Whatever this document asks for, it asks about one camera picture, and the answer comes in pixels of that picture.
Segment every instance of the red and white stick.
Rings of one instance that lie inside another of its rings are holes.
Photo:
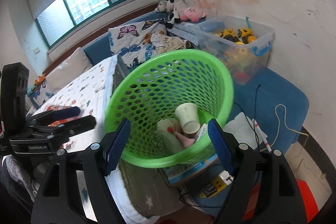
[[[255,128],[258,130],[258,132],[259,132],[259,136],[261,136],[262,141],[265,143],[265,146],[266,146],[268,152],[272,152],[272,149],[271,149],[271,147],[269,146],[268,141],[266,140],[264,134],[262,133],[262,131],[261,131],[261,129],[260,129],[260,126],[258,125],[258,123],[257,123],[256,121],[254,121],[254,125],[255,125]]]

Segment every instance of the bed sheet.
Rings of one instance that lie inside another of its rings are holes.
[[[97,124],[94,129],[73,136],[69,142],[63,144],[63,148],[68,152],[84,150],[91,143],[100,142],[104,136],[106,106],[113,90],[119,84],[116,82],[121,82],[128,73],[119,68],[121,62],[124,67],[118,55],[101,61],[60,90],[36,112],[36,114],[41,113],[50,105],[78,106],[81,109],[80,117],[92,115],[96,118]],[[77,171],[77,178],[86,217],[97,221],[88,196],[83,171]],[[159,216],[145,218],[134,208],[128,197],[119,167],[108,176],[106,181],[127,224],[152,224],[158,220]]]

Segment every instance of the kirby plush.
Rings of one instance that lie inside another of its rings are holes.
[[[192,22],[199,22],[201,18],[206,17],[205,13],[198,7],[188,7],[184,10],[184,15],[181,16],[182,21],[191,20]]]

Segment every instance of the light switch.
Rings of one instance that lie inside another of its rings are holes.
[[[33,53],[34,54],[37,54],[38,52],[40,52],[40,48],[39,47],[36,47],[35,49],[33,49]]]

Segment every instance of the green plastic basket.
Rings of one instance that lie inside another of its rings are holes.
[[[122,159],[146,168],[194,164],[214,153],[208,135],[174,155],[156,140],[157,122],[174,117],[180,104],[198,106],[201,123],[216,118],[224,126],[233,102],[233,83],[224,64],[207,52],[178,50],[148,60],[132,71],[113,93],[105,114],[105,130],[116,130],[122,118],[131,135]]]

